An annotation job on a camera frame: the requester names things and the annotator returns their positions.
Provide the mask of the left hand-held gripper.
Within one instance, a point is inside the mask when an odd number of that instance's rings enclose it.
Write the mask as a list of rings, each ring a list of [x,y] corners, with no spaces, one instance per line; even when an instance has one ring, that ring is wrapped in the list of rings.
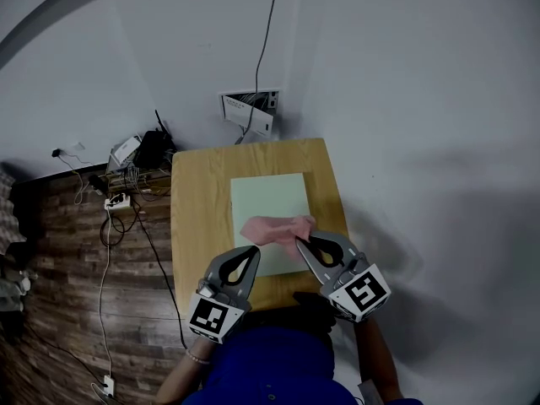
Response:
[[[243,246],[210,262],[205,279],[200,281],[190,301],[187,320],[191,332],[218,344],[225,342],[251,310],[247,299],[260,259],[257,246]]]

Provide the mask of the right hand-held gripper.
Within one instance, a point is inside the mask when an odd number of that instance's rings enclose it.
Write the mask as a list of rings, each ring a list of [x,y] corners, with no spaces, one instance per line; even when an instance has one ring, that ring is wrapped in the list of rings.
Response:
[[[342,318],[355,323],[365,321],[392,294],[379,268],[370,264],[363,252],[358,254],[345,235],[318,230],[308,240],[297,237],[295,244],[323,284],[321,295]]]

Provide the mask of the pink cloth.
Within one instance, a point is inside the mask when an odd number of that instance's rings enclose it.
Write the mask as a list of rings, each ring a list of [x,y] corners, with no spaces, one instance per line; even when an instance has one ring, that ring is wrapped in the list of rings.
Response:
[[[298,238],[309,240],[316,220],[310,215],[287,218],[255,216],[249,218],[240,230],[240,235],[257,246],[280,245],[290,259],[303,262],[296,246]]]

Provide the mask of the light green board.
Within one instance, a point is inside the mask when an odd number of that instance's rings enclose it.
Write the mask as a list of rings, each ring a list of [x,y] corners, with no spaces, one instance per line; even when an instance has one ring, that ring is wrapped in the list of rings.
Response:
[[[301,173],[235,178],[230,181],[231,213],[236,247],[251,242],[240,234],[246,221],[255,216],[286,218],[309,215],[305,181]],[[291,257],[279,244],[260,248],[258,277],[298,273],[308,269],[302,259]]]

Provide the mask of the person's right forearm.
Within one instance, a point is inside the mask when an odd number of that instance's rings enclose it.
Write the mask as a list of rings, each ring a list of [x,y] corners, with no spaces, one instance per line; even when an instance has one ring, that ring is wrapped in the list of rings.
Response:
[[[362,381],[372,381],[384,403],[403,399],[392,354],[375,319],[355,324],[354,333]]]

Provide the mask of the person's left forearm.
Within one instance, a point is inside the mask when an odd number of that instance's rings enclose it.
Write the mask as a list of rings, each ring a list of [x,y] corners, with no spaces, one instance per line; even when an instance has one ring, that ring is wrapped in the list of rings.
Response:
[[[159,388],[155,405],[179,405],[195,392],[208,373],[217,343],[199,337]]]

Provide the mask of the checkered cloth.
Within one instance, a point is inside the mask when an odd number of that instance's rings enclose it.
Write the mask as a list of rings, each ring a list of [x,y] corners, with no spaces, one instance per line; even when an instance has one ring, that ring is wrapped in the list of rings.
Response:
[[[9,200],[14,182],[15,179],[0,168],[0,256],[4,256],[13,243],[26,242],[14,216],[14,204]]]

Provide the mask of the person's blue shirt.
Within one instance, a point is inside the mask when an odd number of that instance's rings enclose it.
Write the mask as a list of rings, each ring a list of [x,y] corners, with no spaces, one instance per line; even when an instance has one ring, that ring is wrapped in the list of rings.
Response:
[[[333,376],[333,351],[320,338],[257,327],[217,347],[202,389],[182,405],[357,405]]]

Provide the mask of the white power strip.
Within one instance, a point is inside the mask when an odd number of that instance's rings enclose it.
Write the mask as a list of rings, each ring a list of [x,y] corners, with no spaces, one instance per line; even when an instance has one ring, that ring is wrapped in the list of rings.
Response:
[[[131,197],[125,192],[117,193],[104,202],[104,210],[108,212],[128,209],[132,206]]]

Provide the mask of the black router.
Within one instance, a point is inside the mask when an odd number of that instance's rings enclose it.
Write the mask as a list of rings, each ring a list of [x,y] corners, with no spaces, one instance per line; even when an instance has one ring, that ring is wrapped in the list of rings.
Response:
[[[133,165],[139,169],[157,169],[165,160],[168,151],[177,151],[173,138],[160,119],[157,110],[154,111],[159,128],[147,131],[133,158]]]

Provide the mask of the wooden crate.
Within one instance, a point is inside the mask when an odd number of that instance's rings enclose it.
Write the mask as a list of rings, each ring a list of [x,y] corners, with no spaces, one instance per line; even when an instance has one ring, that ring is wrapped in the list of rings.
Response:
[[[105,175],[110,193],[125,192],[146,202],[157,201],[171,194],[172,170],[161,167],[141,169],[130,163]]]

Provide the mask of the white router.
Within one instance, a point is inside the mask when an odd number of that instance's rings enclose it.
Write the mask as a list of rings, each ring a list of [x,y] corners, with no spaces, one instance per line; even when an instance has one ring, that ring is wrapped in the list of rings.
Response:
[[[141,139],[139,136],[130,137],[111,150],[111,157],[117,165],[123,165],[138,150],[140,144]]]

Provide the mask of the white wall box cover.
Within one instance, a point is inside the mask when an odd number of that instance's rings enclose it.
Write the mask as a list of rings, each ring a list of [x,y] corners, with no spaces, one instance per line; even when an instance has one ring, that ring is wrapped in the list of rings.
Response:
[[[221,96],[224,119],[236,125],[247,128],[250,125],[250,132],[254,132],[264,138],[270,138],[273,130],[274,115],[266,111],[248,105],[247,103],[234,99],[231,96]]]

